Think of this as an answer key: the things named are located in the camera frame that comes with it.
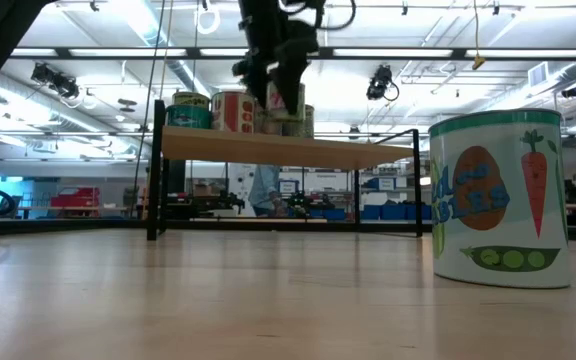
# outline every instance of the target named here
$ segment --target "wooden floor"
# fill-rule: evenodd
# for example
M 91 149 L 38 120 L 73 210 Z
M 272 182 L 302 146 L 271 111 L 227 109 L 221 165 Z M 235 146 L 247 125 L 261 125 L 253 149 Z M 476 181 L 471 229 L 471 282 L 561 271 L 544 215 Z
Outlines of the wooden floor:
M 576 360 L 574 286 L 433 276 L 428 239 L 141 230 L 0 237 L 0 359 Z

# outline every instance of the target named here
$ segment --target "shelf leg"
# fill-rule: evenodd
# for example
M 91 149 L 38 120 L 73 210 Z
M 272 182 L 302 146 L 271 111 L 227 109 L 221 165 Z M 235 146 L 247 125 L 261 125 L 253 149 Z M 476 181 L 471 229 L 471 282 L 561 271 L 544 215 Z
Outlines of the shelf leg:
M 168 180 L 170 178 L 170 160 L 164 158 L 161 170 L 161 208 L 159 213 L 159 234 L 163 234 L 168 229 L 167 206 L 168 206 Z
M 421 161 L 419 159 L 419 130 L 412 132 L 413 161 L 415 171 L 415 229 L 417 237 L 423 235 L 423 223 L 421 218 Z
M 150 184 L 148 189 L 148 241 L 157 240 L 157 220 L 159 215 L 159 181 L 161 178 L 161 140 L 166 121 L 166 105 L 163 100 L 155 100 L 155 124 L 150 158 Z
M 359 170 L 355 170 L 354 172 L 355 182 L 353 184 L 354 187 L 354 196 L 355 196 L 355 231 L 359 232 L 361 228 L 361 211 L 359 210 L 360 206 L 359 203 L 361 201 L 361 184 L 359 184 Z

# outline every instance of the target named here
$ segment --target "wooden shelf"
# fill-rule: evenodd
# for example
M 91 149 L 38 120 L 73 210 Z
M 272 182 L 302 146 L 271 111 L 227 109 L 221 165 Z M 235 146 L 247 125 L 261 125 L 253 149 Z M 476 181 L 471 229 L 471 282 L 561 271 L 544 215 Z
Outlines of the wooden shelf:
M 171 160 L 364 169 L 412 157 L 412 149 L 164 126 L 162 152 Z

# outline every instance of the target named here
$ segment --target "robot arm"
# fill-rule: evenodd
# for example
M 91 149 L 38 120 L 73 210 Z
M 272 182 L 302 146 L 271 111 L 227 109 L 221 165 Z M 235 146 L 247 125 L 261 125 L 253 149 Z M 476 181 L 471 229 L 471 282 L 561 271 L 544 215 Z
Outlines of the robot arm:
M 294 12 L 282 10 L 278 1 L 300 8 Z M 317 29 L 322 29 L 325 3 L 326 0 L 239 0 L 242 17 L 239 29 L 246 32 L 249 50 L 244 60 L 233 66 L 233 75 L 243 76 L 243 83 L 264 108 L 267 85 L 273 81 L 288 112 L 297 113 L 299 83 L 309 65 L 307 55 L 319 50 Z M 330 30 L 340 30 L 352 23 L 355 0 L 351 4 L 350 20 Z M 289 19 L 307 8 L 316 11 L 314 25 Z M 268 66 L 274 63 L 277 67 L 268 73 Z

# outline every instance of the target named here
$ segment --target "tin can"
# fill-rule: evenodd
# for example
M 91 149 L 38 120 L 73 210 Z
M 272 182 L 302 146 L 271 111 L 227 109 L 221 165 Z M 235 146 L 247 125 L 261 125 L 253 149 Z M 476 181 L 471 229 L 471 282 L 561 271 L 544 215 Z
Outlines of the tin can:
M 314 129 L 314 112 L 315 108 L 306 105 L 305 112 L 304 112 L 304 121 L 299 122 L 284 122 L 282 135 L 283 136 L 293 136 L 293 137 L 302 137 L 307 139 L 314 138 L 315 129 Z
M 212 128 L 221 131 L 253 133 L 255 98 L 243 92 L 221 92 L 212 97 Z
M 315 137 L 315 108 L 306 105 L 306 115 L 304 117 L 304 137 L 313 139 Z
M 255 134 L 281 135 L 282 124 L 274 121 L 258 101 L 255 110 Z
M 285 122 L 303 122 L 306 106 L 306 86 L 299 84 L 299 102 L 297 104 L 297 114 L 290 115 L 286 104 L 277 90 L 275 83 L 268 82 L 268 91 L 266 94 L 266 110 L 275 121 Z
M 212 114 L 208 109 L 192 105 L 172 105 L 166 111 L 166 124 L 169 126 L 211 129 Z
M 191 105 L 208 109 L 210 99 L 202 94 L 188 91 L 178 91 L 172 96 L 173 105 Z
M 430 127 L 435 274 L 570 285 L 561 114 L 489 111 Z

